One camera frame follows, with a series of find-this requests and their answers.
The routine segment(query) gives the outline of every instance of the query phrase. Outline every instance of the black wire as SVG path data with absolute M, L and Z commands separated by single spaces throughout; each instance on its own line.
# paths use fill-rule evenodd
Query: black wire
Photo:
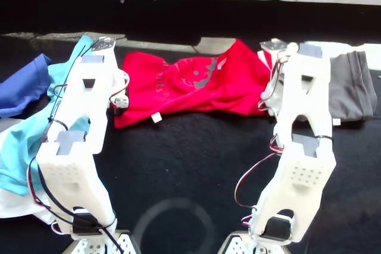
M 111 235 L 111 233 L 105 228 L 103 229 L 105 234 L 110 238 L 110 240 L 115 244 L 115 246 L 118 248 L 121 254 L 124 253 L 124 250 L 121 248 L 121 246 L 118 244 L 118 241 L 115 240 L 114 236 Z
M 71 72 L 71 69 L 73 68 L 73 65 L 74 65 L 74 63 L 76 62 L 76 59 L 78 58 L 78 57 L 82 57 L 85 53 L 87 53 L 92 47 L 94 47 L 94 45 L 96 44 L 96 43 L 98 43 L 99 42 L 99 39 L 97 39 L 96 41 L 94 41 L 83 53 L 82 53 L 82 51 L 85 49 L 85 47 L 86 46 L 83 46 L 82 47 L 82 49 L 81 49 L 81 51 L 78 53 L 78 56 L 76 56 L 76 58 L 74 59 L 74 61 L 73 61 L 73 63 L 71 64 L 71 66 L 70 66 L 70 69 L 69 69 L 69 72 L 67 73 L 67 75 L 66 75 L 66 78 L 65 78 L 65 80 L 64 80 L 64 83 L 63 84 L 61 84 L 62 86 L 61 86 L 61 89 L 60 89 L 60 91 L 58 92 L 58 96 L 57 96 L 57 98 L 55 99 L 55 102 L 54 102 L 54 105 L 53 105 L 53 108 L 52 108 L 52 112 L 50 113 L 50 118 L 54 118 L 54 116 L 53 116 L 53 112 L 54 112 L 54 108 L 55 108 L 55 106 L 56 106 L 56 104 L 57 104 L 57 100 L 60 98 L 59 96 L 60 96 L 60 94 L 61 94 L 61 91 L 62 91 L 62 89 L 64 88 L 64 85 L 66 84 L 66 81 L 67 81 L 67 78 L 69 77 L 69 74 L 70 74 L 70 72 Z
M 67 73 L 67 75 L 66 75 L 66 78 L 65 78 L 65 80 L 64 80 L 64 83 L 62 84 L 62 86 L 61 86 L 61 89 L 60 89 L 60 91 L 58 92 L 58 96 L 57 96 L 57 98 L 56 98 L 56 100 L 55 100 L 55 102 L 54 102 L 54 105 L 53 105 L 53 108 L 52 108 L 52 111 L 51 111 L 51 114 L 50 114 L 50 116 L 49 116 L 49 118 L 48 118 L 48 120 L 50 121 L 49 122 L 49 124 L 48 124 L 48 126 L 47 126 L 47 128 L 45 129 L 45 131 L 44 131 L 44 133 L 46 133 L 47 134 L 47 130 L 49 129 L 49 127 L 50 127 L 50 125 L 51 125 L 51 123 L 53 122 L 53 121 L 56 121 L 57 123 L 60 123 L 62 126 L 64 126 L 65 127 L 65 129 L 66 130 L 68 130 L 68 128 L 67 128 L 67 126 L 66 126 L 66 124 L 64 124 L 62 121 L 59 121 L 59 120 L 55 120 L 54 119 L 54 117 L 55 117 L 55 113 L 57 112 L 57 109 L 58 109 L 58 107 L 57 108 L 55 108 L 56 107 L 56 104 L 57 104 L 57 100 L 58 100 L 58 98 L 60 98 L 60 94 L 61 94 L 61 91 L 62 91 L 62 89 L 64 88 L 64 85 L 66 84 L 66 81 L 67 81 L 67 79 L 68 79 L 68 77 L 69 77 L 69 74 L 70 74 L 70 71 L 71 71 L 71 69 L 73 68 L 73 65 L 74 65 L 74 63 L 76 62 L 76 59 L 79 57 L 79 56 L 83 56 L 85 53 L 87 53 L 96 43 L 98 43 L 99 42 L 99 39 L 97 39 L 96 41 L 94 41 L 91 45 L 90 45 L 90 47 L 88 47 L 87 48 L 87 50 L 85 50 L 84 51 L 84 53 L 82 53 L 82 51 L 84 50 L 84 48 L 86 47 L 86 46 L 83 46 L 83 48 L 81 49 L 81 51 L 79 52 L 79 54 L 78 54 L 78 56 L 74 59 L 74 61 L 73 61 L 73 63 L 71 64 L 71 67 L 70 67 L 70 69 L 69 69 L 69 71 L 68 71 L 68 73 Z M 32 162 L 33 162 L 33 160 L 35 159 L 36 157 L 34 157 L 31 161 L 30 161 L 30 163 L 29 163 L 29 165 L 31 165 L 32 164 Z M 58 208 L 60 208 L 60 210 L 62 210 L 63 212 L 65 212 L 66 214 L 68 214 L 68 215 L 70 215 L 71 217 L 73 217 L 73 218 L 77 218 L 77 219 L 80 219 L 80 220 L 82 220 L 82 221 L 86 221 L 86 222 L 91 222 L 91 223 L 94 223 L 94 221 L 92 221 L 92 220 L 90 220 L 90 219 L 86 219 L 86 218 L 83 218 L 83 217 L 80 217 L 80 216 L 78 216 L 77 214 L 75 214 L 75 213 L 73 213 L 73 212 L 71 212 L 71 211 L 69 211 L 67 208 L 65 208 L 55 197 L 54 197 L 54 195 L 50 192 L 50 190 L 49 190 L 49 188 L 48 188 L 48 186 L 46 185 L 46 183 L 45 183 L 45 180 L 44 180 L 44 178 L 43 178 L 43 175 L 42 175 L 42 172 L 41 172 L 41 169 L 38 167 L 38 173 L 39 173 L 39 177 L 40 177 L 40 180 L 41 180 L 41 185 L 42 185 L 42 188 L 44 189 L 44 191 L 46 192 L 46 194 L 48 195 L 48 197 L 50 198 L 50 200 L 52 200 L 53 202 L 54 202 L 54 204 L 55 205 L 57 205 L 57 207 Z M 56 214 L 54 211 L 52 211 L 50 208 L 49 208 L 49 206 L 47 206 L 46 204 L 44 204 L 37 196 L 36 196 L 36 199 L 52 214 L 52 215 L 54 215 L 55 217 L 57 217 L 58 219 L 60 219 L 60 220 L 62 220 L 62 221 L 64 221 L 64 222 L 66 222 L 67 224 L 70 224 L 70 225 L 73 225 L 73 223 L 72 222 L 70 222 L 70 221 L 68 221 L 68 220 L 66 220 L 66 219 L 64 219 L 64 218 L 62 218 L 62 217 L 60 217 L 58 214 Z M 123 251 L 123 249 L 120 247 L 120 245 L 117 243 L 117 241 L 115 240 L 115 238 L 111 235 L 111 233 L 107 230 L 107 228 L 108 227 L 110 227 L 110 226 L 112 226 L 113 224 L 114 224 L 114 222 L 115 222 L 115 220 L 116 220 L 116 214 L 115 214 L 115 212 L 113 211 L 113 213 L 114 213 L 114 221 L 110 224 L 110 225 L 106 225 L 106 226 L 103 226 L 103 225 L 101 225 L 99 222 L 97 222 L 96 221 L 96 224 L 97 224 L 97 226 L 94 226 L 94 227 L 92 227 L 93 229 L 103 229 L 104 230 L 104 232 L 105 232 L 105 234 L 111 239 L 111 241 L 115 244 L 115 246 L 118 248 L 118 250 L 120 251 L 120 253 L 121 254 L 123 254 L 124 253 L 124 251 Z
M 71 67 L 70 67 L 70 69 L 69 69 L 69 72 L 68 72 L 67 75 L 66 75 L 64 84 L 66 83 L 67 78 L 69 77 L 70 71 L 71 71 L 71 69 L 73 68 L 74 63 L 76 62 L 76 59 L 77 59 L 79 56 L 81 56 L 81 53 L 82 53 L 82 51 L 83 51 L 83 49 L 84 49 L 85 47 L 86 47 L 86 46 L 83 46 L 83 47 L 82 47 L 81 51 L 78 53 L 78 56 L 76 56 L 76 58 L 74 59 L 73 63 L 71 64 Z M 61 89 L 60 89 L 60 91 L 58 92 L 58 95 L 61 94 L 61 91 L 62 91 L 63 88 L 64 88 L 64 87 L 61 86 Z M 54 109 L 55 109 L 55 106 L 56 106 L 56 104 L 57 104 L 57 100 L 58 100 L 58 99 L 59 99 L 59 97 L 57 96 L 57 98 L 55 99 L 53 108 L 52 108 L 52 112 L 50 113 L 50 116 L 49 116 L 50 118 L 53 117 L 53 112 L 54 112 Z
M 55 121 L 55 122 L 61 124 L 61 125 L 65 128 L 66 131 L 69 130 L 69 129 L 67 128 L 67 125 L 66 125 L 65 123 L 63 123 L 61 120 L 54 119 L 54 118 L 51 118 L 51 117 L 49 117 L 48 120 L 49 120 L 49 121 Z
M 329 140 L 333 141 L 332 137 L 327 136 L 327 135 L 316 135 L 315 138 L 316 139 L 325 138 L 325 139 L 329 139 Z

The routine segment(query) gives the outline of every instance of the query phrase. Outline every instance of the wire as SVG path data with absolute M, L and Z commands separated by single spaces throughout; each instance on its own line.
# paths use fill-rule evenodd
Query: wire
M 60 98 L 61 91 L 62 91 L 62 89 L 64 88 L 64 86 L 66 86 L 66 81 L 67 81 L 67 79 L 68 79 L 68 77 L 69 77 L 70 71 L 71 71 L 71 69 L 73 68 L 74 63 L 76 62 L 76 59 L 77 59 L 79 56 L 83 56 L 85 53 L 87 53 L 88 50 L 90 50 L 90 49 L 91 49 L 97 42 L 99 42 L 99 39 L 96 40 L 96 41 L 94 41 L 94 42 L 90 45 L 90 47 L 88 47 L 87 50 L 84 51 L 84 53 L 82 53 L 82 51 L 84 50 L 84 48 L 85 48 L 86 46 L 84 46 L 84 47 L 81 49 L 81 51 L 79 52 L 78 56 L 74 59 L 73 63 L 71 64 L 71 67 L 70 67 L 70 69 L 69 69 L 69 71 L 68 71 L 68 73 L 67 73 L 67 75 L 66 75 L 66 78 L 65 78 L 65 80 L 64 80 L 64 83 L 63 83 L 63 84 L 59 84 L 59 86 L 61 86 L 61 89 L 60 89 L 60 91 L 58 92 L 58 95 L 55 93 L 55 88 L 56 88 L 56 87 L 54 88 L 54 95 L 57 96 L 57 98 L 56 98 L 56 100 L 55 100 L 55 102 L 54 102 L 54 105 L 53 105 L 53 107 L 52 107 L 51 114 L 50 114 L 50 116 L 49 116 L 49 121 L 50 121 L 50 122 L 49 122 L 48 125 L 46 126 L 45 131 L 43 132 L 43 137 L 42 137 L 42 141 L 41 141 L 41 143 L 44 142 L 44 141 L 46 140 L 47 131 L 49 130 L 50 125 L 52 124 L 53 121 L 56 121 L 56 122 L 62 124 L 64 127 L 66 126 L 66 125 L 65 125 L 64 123 L 62 123 L 61 121 L 58 121 L 58 120 L 55 120 L 55 119 L 54 119 L 55 114 L 56 114 L 57 109 L 58 109 L 58 106 L 56 107 L 57 102 L 58 102 L 58 98 Z M 58 219 L 60 219 L 60 220 L 62 220 L 62 221 L 64 221 L 64 222 L 66 222 L 67 224 L 73 225 L 73 223 L 72 223 L 71 221 L 68 221 L 67 219 L 64 219 L 64 218 L 60 217 L 58 214 L 56 214 L 54 211 L 51 210 L 50 206 L 44 204 L 44 203 L 37 197 L 37 195 L 36 195 L 36 193 L 35 193 L 35 190 L 34 190 L 34 188 L 33 188 L 32 176 L 31 176 L 31 174 L 30 174 L 30 167 L 31 167 L 31 165 L 32 165 L 32 162 L 33 162 L 35 159 L 36 159 L 36 157 L 33 157 L 32 160 L 30 160 L 30 162 L 29 162 L 29 166 L 28 166 L 28 169 L 27 169 L 27 181 L 28 181 L 28 187 L 29 187 L 29 190 L 30 190 L 30 192 L 31 192 L 31 194 L 32 194 L 33 200 L 34 200 L 35 203 L 37 203 L 38 205 L 45 207 L 47 211 L 49 211 L 52 215 L 54 215 L 54 216 L 57 217 Z M 50 198 L 50 200 L 52 200 L 52 201 L 54 202 L 54 204 L 57 205 L 58 208 L 60 208 L 60 210 L 62 210 L 63 212 L 65 212 L 66 214 L 68 214 L 69 216 L 71 216 L 71 217 L 73 217 L 73 218 L 77 218 L 77 219 L 80 219 L 80 220 L 82 220 L 82 221 L 87 221 L 87 222 L 94 222 L 94 221 L 92 221 L 92 220 L 90 220 L 90 219 L 86 219 L 86 218 L 80 217 L 80 216 L 78 216 L 77 214 L 75 214 L 75 213 L 69 211 L 68 209 L 66 209 L 66 208 L 65 208 L 65 207 L 64 207 L 64 206 L 63 206 L 63 205 L 62 205 L 62 204 L 61 204 L 61 203 L 60 203 L 60 202 L 53 196 L 53 194 L 52 194 L 52 193 L 50 192 L 50 190 L 48 189 L 48 186 L 47 186 L 46 183 L 45 183 L 45 180 L 44 180 L 44 178 L 43 178 L 42 172 L 41 172 L 41 170 L 40 170 L 39 167 L 38 167 L 38 173 L 39 173 L 39 177 L 40 177 L 40 180 L 41 180 L 41 185 L 42 185 L 44 191 L 46 192 L 46 194 L 48 195 L 48 197 Z M 103 225 L 101 225 L 100 223 L 96 222 L 96 223 L 97 223 L 97 226 L 94 226 L 94 227 L 92 227 L 92 228 L 93 228 L 93 229 L 99 229 L 99 230 L 102 229 L 102 230 L 105 232 L 105 234 L 111 239 L 111 241 L 115 244 L 115 246 L 118 248 L 118 250 L 120 251 L 120 253 L 123 254 L 123 252 L 124 252 L 123 249 L 120 247 L 120 245 L 117 243 L 117 241 L 115 240 L 115 238 L 114 238 L 114 237 L 110 234 L 110 232 L 107 230 L 108 227 L 110 227 L 110 226 L 112 226 L 112 225 L 114 224 L 115 220 L 116 220 L 116 214 L 115 214 L 115 212 L 114 212 L 114 221 L 113 221 L 110 225 L 103 226 Z
M 58 84 L 56 85 L 54 88 L 53 88 L 53 94 L 59 98 L 62 98 L 62 96 L 58 95 L 55 93 L 55 89 L 58 88 L 58 87 L 66 87 L 67 86 L 67 83 L 66 84 Z
M 241 185 L 241 183 L 243 182 L 243 180 L 244 180 L 248 175 L 250 175 L 250 173 L 253 172 L 253 170 L 255 170 L 255 169 L 256 169 L 260 164 L 262 164 L 264 161 L 266 161 L 267 159 L 269 159 L 269 158 L 271 158 L 272 156 L 277 155 L 277 154 L 278 154 L 277 152 L 273 152 L 273 153 L 267 155 L 266 157 L 264 157 L 262 160 L 256 162 L 256 163 L 255 163 L 250 169 L 248 169 L 248 170 L 246 171 L 246 173 L 243 174 L 242 177 L 239 179 L 239 181 L 238 181 L 238 183 L 237 183 L 237 185 L 236 185 L 236 188 L 234 189 L 234 200 L 235 200 L 235 202 L 236 202 L 239 206 L 242 206 L 242 207 L 244 207 L 244 208 L 254 208 L 255 210 L 257 210 L 256 207 L 254 207 L 254 206 L 251 206 L 251 205 L 244 205 L 244 204 L 240 203 L 240 201 L 238 201 L 238 199 L 237 199 L 237 191 L 238 191 L 238 188 L 240 187 L 240 185 Z
M 63 84 L 61 84 L 60 86 L 61 86 L 61 89 L 60 89 L 60 91 L 58 92 L 58 96 L 61 94 L 61 92 L 62 92 L 62 89 L 64 88 L 64 85 L 66 84 L 66 81 L 67 81 L 67 78 L 69 77 L 69 74 L 70 74 L 70 72 L 71 72 L 71 69 L 73 68 L 73 65 L 74 65 L 74 63 L 76 62 L 76 59 L 78 58 L 78 57 L 82 57 L 85 53 L 87 53 L 92 47 L 94 47 L 94 45 L 96 44 L 96 43 L 98 43 L 99 42 L 99 39 L 97 39 L 96 41 L 94 41 L 84 52 L 83 52 L 83 50 L 85 49 L 85 47 L 86 47 L 86 45 L 85 46 L 83 46 L 82 47 L 82 49 L 81 49 L 81 51 L 78 53 L 78 56 L 76 56 L 76 58 L 74 59 L 74 61 L 73 61 L 73 63 L 71 64 L 71 66 L 70 66 L 70 69 L 69 69 L 69 71 L 68 71 L 68 73 L 67 73 L 67 75 L 66 75 L 66 78 L 65 78 L 65 80 L 64 80 L 64 83 Z M 54 105 L 53 105 L 53 108 L 52 108 L 52 112 L 51 112 L 51 114 L 50 114 L 50 116 L 49 117 L 53 117 L 53 112 L 54 112 L 54 110 L 55 110 L 55 106 L 56 106 L 56 104 L 57 104 L 57 101 L 58 101 L 58 97 L 57 96 L 57 98 L 55 99 L 55 102 L 54 102 Z
M 111 98 L 115 95 L 117 95 L 118 93 L 124 91 L 127 89 L 127 87 L 129 86 L 129 83 L 130 83 L 130 76 L 125 72 L 125 71 L 122 71 L 123 72 L 123 75 L 124 75 L 124 87 L 120 90 L 118 90 L 117 92 L 114 92 L 112 95 L 110 95 L 110 97 L 108 98 L 109 101 L 111 101 L 113 104 L 115 104 L 115 102 L 113 102 L 111 100 Z
M 248 215 L 247 217 L 241 218 L 241 223 L 243 226 L 250 227 L 250 223 L 247 222 L 247 220 L 250 220 L 252 218 L 252 215 Z
M 34 158 L 30 161 L 28 169 L 30 169 L 31 164 L 32 164 L 32 162 L 33 162 L 35 159 L 36 159 L 36 157 L 34 157 Z M 92 221 L 92 220 L 89 220 L 89 219 L 86 219 L 86 218 L 82 218 L 82 217 L 76 215 L 75 213 L 70 212 L 70 211 L 69 211 L 68 209 L 66 209 L 65 207 L 63 207 L 62 204 L 60 204 L 59 201 L 57 201 L 57 199 L 52 195 L 52 193 L 50 192 L 50 190 L 47 189 L 47 186 L 46 186 L 46 184 L 45 184 L 45 180 L 43 179 L 43 177 L 42 177 L 42 179 L 41 179 L 41 183 L 42 183 L 43 187 L 44 187 L 44 185 L 45 185 L 46 190 L 47 190 L 46 194 L 49 196 L 49 198 L 50 198 L 55 204 L 57 203 L 57 207 L 59 207 L 59 208 L 62 207 L 63 209 L 61 209 L 61 210 L 62 210 L 63 212 L 69 214 L 69 215 L 72 216 L 72 217 L 75 217 L 75 218 L 77 218 L 77 219 L 83 220 L 83 221 L 94 222 L 94 221 Z M 30 176 L 30 173 L 29 173 L 29 176 L 28 176 L 28 186 L 30 187 L 29 189 L 31 190 L 31 193 L 33 193 L 33 197 L 35 198 L 35 202 L 36 202 L 38 205 L 41 205 L 41 206 L 45 207 L 46 210 L 49 211 L 52 215 L 54 215 L 56 218 L 58 218 L 58 219 L 60 219 L 60 220 L 62 220 L 62 221 L 64 221 L 64 222 L 66 222 L 67 224 L 74 225 L 73 222 L 68 221 L 67 219 L 65 219 L 65 218 L 63 218 L 63 217 L 61 217 L 61 216 L 59 216 L 59 215 L 56 214 L 54 211 L 52 211 L 51 208 L 50 208 L 50 206 L 44 204 L 44 203 L 37 197 L 37 195 L 35 194 L 35 191 L 34 191 L 34 189 L 33 189 L 32 177 Z M 123 253 L 124 253 L 123 249 L 122 249 L 121 246 L 117 243 L 117 241 L 116 241 L 115 238 L 111 235 L 111 233 L 107 230 L 108 227 L 110 227 L 110 226 L 112 226 L 112 225 L 114 224 L 115 220 L 116 220 L 116 214 L 115 214 L 115 212 L 114 212 L 114 220 L 112 221 L 111 224 L 106 225 L 106 226 L 103 226 L 103 225 L 99 224 L 98 222 L 96 222 L 97 225 L 94 226 L 94 227 L 91 227 L 91 228 L 92 228 L 92 229 L 103 230 L 103 231 L 105 232 L 105 234 L 111 239 L 111 241 L 112 241 L 112 242 L 115 244 L 115 246 L 118 248 L 118 250 L 120 251 L 120 253 L 123 254 Z
M 261 108 L 261 106 L 262 106 L 262 104 L 265 103 L 265 101 L 269 100 L 269 99 L 274 95 L 275 88 L 276 88 L 276 86 L 277 86 L 277 84 L 278 84 L 278 79 L 279 79 L 279 76 L 280 76 L 280 69 L 282 68 L 282 65 L 283 65 L 285 62 L 287 62 L 287 61 L 288 61 L 288 58 L 290 57 L 289 55 L 285 55 L 285 56 L 279 58 L 279 54 L 280 54 L 281 52 L 284 52 L 284 51 L 285 51 L 285 50 L 282 50 L 282 51 L 279 51 L 279 52 L 278 52 L 278 54 L 277 54 L 277 60 L 276 60 L 275 65 L 274 65 L 274 68 L 275 68 L 276 71 L 277 71 L 276 78 L 275 78 L 274 88 L 273 88 L 273 90 L 271 91 L 271 94 L 270 94 L 267 98 L 260 100 L 260 101 L 258 102 L 258 105 L 257 105 L 257 108 L 258 108 L 259 111 L 266 111 L 266 110 L 269 110 L 269 109 L 272 110 L 273 113 L 274 113 L 275 118 L 277 117 L 277 115 L 276 115 L 276 113 L 274 112 L 274 110 L 273 110 L 272 108 L 270 108 L 270 107 Z
M 50 228 L 53 230 L 53 232 L 55 234 L 58 234 L 58 235 L 66 235 L 66 233 L 62 233 L 60 231 L 58 231 L 57 229 L 55 229 L 55 225 L 58 225 L 58 223 L 56 221 L 54 221 L 51 225 L 50 225 Z
M 275 89 L 276 89 L 276 86 L 277 86 L 277 84 L 278 84 L 278 79 L 279 79 L 280 69 L 281 69 L 282 65 L 283 65 L 283 62 L 280 62 L 279 60 L 276 61 L 276 63 L 275 63 L 275 69 L 277 70 L 277 74 L 276 74 L 276 78 L 275 78 L 274 88 L 273 88 L 273 90 L 271 91 L 270 95 L 269 95 L 267 98 L 261 99 L 261 100 L 258 102 L 257 107 L 258 107 L 258 110 L 259 110 L 259 111 L 266 111 L 266 110 L 268 110 L 268 107 L 261 108 L 261 106 L 262 106 L 262 104 L 265 103 L 265 101 L 269 100 L 269 99 L 273 96 L 273 94 L 274 94 L 274 92 L 275 92 Z
M 271 138 L 270 143 L 268 144 L 270 150 L 278 152 L 278 153 L 283 153 L 282 147 L 274 145 L 275 138 L 276 138 L 276 134 Z

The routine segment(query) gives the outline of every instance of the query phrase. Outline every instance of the clothing tag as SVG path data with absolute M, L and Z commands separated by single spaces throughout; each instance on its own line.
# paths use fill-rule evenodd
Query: clothing tag
M 156 113 L 152 114 L 151 118 L 152 118 L 154 123 L 157 123 L 157 122 L 162 120 L 160 112 L 156 112 Z
M 332 125 L 333 126 L 340 126 L 341 125 L 341 119 L 340 118 L 332 118 Z

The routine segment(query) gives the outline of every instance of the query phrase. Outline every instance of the gray fabric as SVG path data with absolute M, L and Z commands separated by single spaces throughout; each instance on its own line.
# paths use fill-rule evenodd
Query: gray fabric
M 366 120 L 373 116 L 377 96 L 365 52 L 331 58 L 329 111 L 342 121 Z

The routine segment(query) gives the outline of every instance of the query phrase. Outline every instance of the light blue shirt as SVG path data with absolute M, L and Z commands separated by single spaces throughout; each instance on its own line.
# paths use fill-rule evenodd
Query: light blue shirt
M 26 170 L 30 160 L 39 150 L 42 134 L 48 125 L 48 118 L 57 99 L 57 96 L 53 94 L 53 88 L 64 83 L 73 62 L 91 46 L 92 42 L 90 37 L 82 36 L 67 62 L 48 66 L 51 84 L 47 93 L 51 100 L 43 110 L 10 127 L 0 150 L 0 188 L 22 196 L 29 193 Z M 83 117 L 78 119 L 70 129 L 88 131 L 88 128 L 88 118 Z M 35 190 L 42 188 L 36 161 L 32 163 L 32 180 Z

